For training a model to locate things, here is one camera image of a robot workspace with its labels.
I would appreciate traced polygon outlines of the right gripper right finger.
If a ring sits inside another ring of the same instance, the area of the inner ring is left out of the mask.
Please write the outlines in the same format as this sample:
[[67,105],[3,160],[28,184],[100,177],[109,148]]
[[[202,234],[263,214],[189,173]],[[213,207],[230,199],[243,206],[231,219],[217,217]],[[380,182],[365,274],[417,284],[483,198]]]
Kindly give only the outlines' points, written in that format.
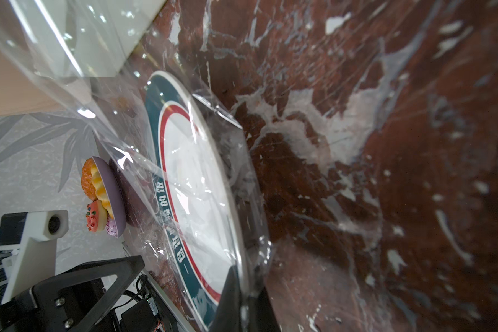
[[250,332],[280,332],[266,288],[263,288],[257,297],[249,299],[248,307]]

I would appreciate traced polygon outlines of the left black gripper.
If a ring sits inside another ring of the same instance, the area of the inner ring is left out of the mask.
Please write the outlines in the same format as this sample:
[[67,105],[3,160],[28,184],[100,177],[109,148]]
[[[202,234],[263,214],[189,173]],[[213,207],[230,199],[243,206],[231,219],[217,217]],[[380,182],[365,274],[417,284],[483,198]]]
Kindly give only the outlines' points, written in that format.
[[144,267],[138,255],[45,279],[0,305],[0,331],[120,331],[113,307]]

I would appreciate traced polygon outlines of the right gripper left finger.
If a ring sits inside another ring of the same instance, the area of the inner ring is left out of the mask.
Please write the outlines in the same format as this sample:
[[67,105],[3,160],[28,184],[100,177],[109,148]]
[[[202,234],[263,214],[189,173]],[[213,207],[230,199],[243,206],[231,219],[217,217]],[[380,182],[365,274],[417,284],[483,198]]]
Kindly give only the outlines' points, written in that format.
[[231,266],[210,332],[238,332],[241,329],[241,289],[236,266]]

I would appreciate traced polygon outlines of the clear plastic wrap sheet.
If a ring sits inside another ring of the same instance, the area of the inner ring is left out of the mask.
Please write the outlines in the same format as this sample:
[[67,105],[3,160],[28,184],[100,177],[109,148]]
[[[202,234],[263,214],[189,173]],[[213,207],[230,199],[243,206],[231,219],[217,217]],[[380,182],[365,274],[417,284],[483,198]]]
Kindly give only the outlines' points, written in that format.
[[0,50],[94,130],[204,331],[278,331],[242,126],[153,26],[160,1],[0,1]]

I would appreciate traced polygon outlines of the white plate green rim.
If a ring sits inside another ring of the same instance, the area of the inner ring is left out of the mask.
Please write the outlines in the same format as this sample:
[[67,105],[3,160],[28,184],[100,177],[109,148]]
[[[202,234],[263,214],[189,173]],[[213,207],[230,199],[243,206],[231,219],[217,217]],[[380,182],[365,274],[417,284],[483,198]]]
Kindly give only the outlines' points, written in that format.
[[228,271],[243,271],[239,218],[210,128],[173,74],[154,72],[145,108],[158,170],[156,198],[183,291],[200,328],[212,325]]

